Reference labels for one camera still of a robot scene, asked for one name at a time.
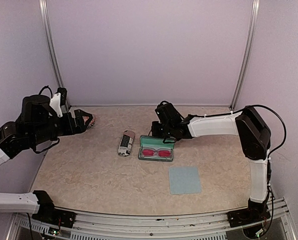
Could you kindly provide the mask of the blue-grey hard glasses case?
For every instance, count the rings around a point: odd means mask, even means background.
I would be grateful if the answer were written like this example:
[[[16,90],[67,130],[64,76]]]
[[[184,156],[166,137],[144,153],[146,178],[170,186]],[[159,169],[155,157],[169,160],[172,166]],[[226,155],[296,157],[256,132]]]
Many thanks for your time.
[[[140,136],[140,149],[138,152],[138,159],[143,160],[143,161],[158,161],[158,162],[172,162],[174,158],[174,145],[175,145],[176,139],[173,137],[169,138],[157,138],[154,136],[150,135],[141,135]],[[167,149],[171,150],[172,156],[170,158],[163,158],[163,157],[157,157],[157,156],[151,156],[151,157],[142,157],[140,155],[140,152],[145,149],[145,148],[150,148],[150,149]]]

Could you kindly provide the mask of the pink transparent sunglasses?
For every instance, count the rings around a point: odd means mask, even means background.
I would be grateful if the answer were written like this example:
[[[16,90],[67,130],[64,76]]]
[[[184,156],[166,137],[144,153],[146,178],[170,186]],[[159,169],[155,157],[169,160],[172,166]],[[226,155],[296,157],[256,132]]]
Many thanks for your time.
[[[171,150],[168,149],[153,149],[153,148],[144,148],[140,155],[143,157],[161,157],[161,158],[170,158],[172,156]]]

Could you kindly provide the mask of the newspaper print glasses case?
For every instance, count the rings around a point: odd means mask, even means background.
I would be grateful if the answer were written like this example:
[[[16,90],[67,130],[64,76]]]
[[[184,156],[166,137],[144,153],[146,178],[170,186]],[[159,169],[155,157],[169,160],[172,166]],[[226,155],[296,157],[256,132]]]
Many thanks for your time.
[[[127,157],[131,154],[132,145],[135,139],[135,132],[131,130],[125,130],[121,137],[119,147],[118,147],[118,155],[121,157]]]

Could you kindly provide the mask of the blue cleaning cloth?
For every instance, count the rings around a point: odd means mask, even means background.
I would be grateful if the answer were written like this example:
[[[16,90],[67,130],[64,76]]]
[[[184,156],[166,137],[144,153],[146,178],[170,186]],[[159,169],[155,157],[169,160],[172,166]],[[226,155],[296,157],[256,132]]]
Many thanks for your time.
[[[170,167],[168,171],[170,194],[199,194],[202,185],[197,167]]]

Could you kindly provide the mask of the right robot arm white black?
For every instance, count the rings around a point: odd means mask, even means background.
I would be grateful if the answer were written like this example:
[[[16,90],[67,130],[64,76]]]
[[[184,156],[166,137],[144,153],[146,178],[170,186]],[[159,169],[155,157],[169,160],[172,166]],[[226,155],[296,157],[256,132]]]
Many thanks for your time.
[[[203,136],[238,136],[244,156],[251,171],[251,195],[253,203],[244,211],[249,222],[255,222],[264,213],[261,205],[267,200],[270,182],[269,154],[271,131],[254,106],[242,110],[214,115],[186,117],[172,103],[163,101],[155,109],[158,117],[151,125],[151,134],[164,141],[193,139]]]

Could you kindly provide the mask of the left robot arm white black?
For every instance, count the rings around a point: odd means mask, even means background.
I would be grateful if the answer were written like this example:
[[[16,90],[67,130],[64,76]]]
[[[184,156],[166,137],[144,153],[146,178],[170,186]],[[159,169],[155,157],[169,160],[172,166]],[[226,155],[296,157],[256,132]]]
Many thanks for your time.
[[[53,97],[42,94],[25,97],[17,120],[0,127],[0,166],[28,149],[39,154],[38,145],[51,142],[52,148],[59,144],[60,137],[84,133],[93,124],[92,114],[79,109],[63,113],[62,104],[59,92]],[[50,223],[59,217],[50,196],[42,190],[21,194],[0,192],[0,213],[9,212],[41,215]]]

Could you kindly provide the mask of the red white patterned bowl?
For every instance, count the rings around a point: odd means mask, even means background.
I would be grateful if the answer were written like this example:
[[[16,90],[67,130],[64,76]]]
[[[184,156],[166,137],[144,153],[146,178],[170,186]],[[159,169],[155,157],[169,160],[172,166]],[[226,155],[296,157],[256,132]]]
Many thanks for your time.
[[[95,125],[96,117],[95,117],[95,115],[92,115],[92,116],[85,115],[85,116],[83,116],[83,121],[86,126],[86,129],[89,130],[89,129],[93,128],[93,126]]]

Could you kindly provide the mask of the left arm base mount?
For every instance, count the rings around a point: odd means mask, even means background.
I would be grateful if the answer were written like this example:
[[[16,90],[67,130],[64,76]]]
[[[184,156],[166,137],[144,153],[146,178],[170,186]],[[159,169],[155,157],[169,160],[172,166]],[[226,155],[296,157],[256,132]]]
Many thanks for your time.
[[[56,208],[46,191],[34,190],[33,194],[37,197],[39,205],[38,212],[32,215],[34,220],[58,227],[73,228],[76,213]]]

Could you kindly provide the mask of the aluminium front rail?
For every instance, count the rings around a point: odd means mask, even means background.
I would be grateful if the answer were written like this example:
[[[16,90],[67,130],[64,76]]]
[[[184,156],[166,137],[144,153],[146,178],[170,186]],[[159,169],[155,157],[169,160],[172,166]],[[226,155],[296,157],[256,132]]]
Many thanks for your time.
[[[6,239],[10,240],[297,240],[286,203],[275,202],[273,218],[231,227],[226,211],[201,214],[135,216],[75,211],[72,227],[13,215]]]

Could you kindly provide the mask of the left aluminium corner post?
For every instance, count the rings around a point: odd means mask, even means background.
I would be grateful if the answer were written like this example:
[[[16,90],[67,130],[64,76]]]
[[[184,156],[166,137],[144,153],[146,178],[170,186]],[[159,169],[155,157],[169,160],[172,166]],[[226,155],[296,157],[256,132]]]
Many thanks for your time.
[[[47,48],[48,48],[56,84],[59,88],[64,88],[65,86],[64,86],[64,83],[62,80],[59,63],[58,63],[58,59],[56,56],[56,51],[55,51],[55,47],[54,47],[54,43],[53,43],[47,1],[39,0],[38,2],[39,2],[39,9],[40,9],[40,14],[41,14],[42,24],[43,24],[43,28],[44,28],[44,34],[46,37]]]

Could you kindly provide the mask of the aluminium corner post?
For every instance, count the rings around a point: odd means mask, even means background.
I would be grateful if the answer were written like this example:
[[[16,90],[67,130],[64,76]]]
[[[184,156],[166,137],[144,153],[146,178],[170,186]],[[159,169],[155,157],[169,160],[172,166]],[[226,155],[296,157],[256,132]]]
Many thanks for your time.
[[[44,34],[46,37],[47,48],[48,48],[56,84],[59,88],[64,88],[65,86],[64,86],[64,83],[62,80],[59,63],[58,63],[58,59],[56,56],[56,51],[55,51],[55,47],[54,47],[54,43],[53,43],[47,1],[39,0],[38,2],[39,2],[39,9],[40,9],[40,14],[41,14],[42,24],[43,24],[43,28],[44,28]]]
[[[248,34],[247,34],[247,41],[246,41],[246,46],[242,58],[242,63],[239,71],[239,76],[238,76],[238,81],[237,85],[234,91],[234,95],[230,104],[230,108],[234,110],[237,107],[239,97],[242,92],[242,87],[243,83],[245,80],[247,68],[248,68],[248,63],[251,57],[251,52],[252,52],[252,46],[253,46],[253,41],[254,41],[254,36],[256,32],[256,25],[257,25],[257,20],[258,20],[258,14],[259,14],[259,9],[260,9],[260,0],[253,0],[252,1],[252,11],[251,11],[251,18],[250,18],[250,23],[249,23],[249,29],[248,29]]]

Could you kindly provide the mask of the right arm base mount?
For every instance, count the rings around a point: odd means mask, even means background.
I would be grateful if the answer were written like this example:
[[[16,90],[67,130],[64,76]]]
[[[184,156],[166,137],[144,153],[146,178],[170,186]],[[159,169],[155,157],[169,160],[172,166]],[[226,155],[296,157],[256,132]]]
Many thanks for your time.
[[[246,208],[229,211],[227,217],[230,227],[240,227],[269,219],[271,214],[267,203],[268,198],[262,202],[255,202],[249,199]]]

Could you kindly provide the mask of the right aluminium corner post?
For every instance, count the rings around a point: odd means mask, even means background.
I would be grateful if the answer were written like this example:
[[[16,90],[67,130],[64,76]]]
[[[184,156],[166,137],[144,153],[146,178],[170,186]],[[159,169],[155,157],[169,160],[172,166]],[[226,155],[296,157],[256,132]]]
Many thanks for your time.
[[[248,63],[251,57],[251,52],[252,52],[252,46],[253,46],[253,41],[254,41],[254,36],[256,32],[256,25],[257,25],[257,20],[258,20],[258,14],[259,14],[259,9],[260,9],[260,0],[253,0],[252,1],[252,11],[251,11],[251,18],[250,18],[250,23],[249,23],[249,29],[248,29],[248,34],[247,34],[247,41],[246,41],[246,46],[242,58],[242,63],[239,71],[239,76],[238,76],[238,81],[237,85],[234,91],[234,95],[230,104],[230,108],[234,110],[237,107],[239,97],[242,92],[242,87],[243,83],[245,80],[247,68],[248,68]]]

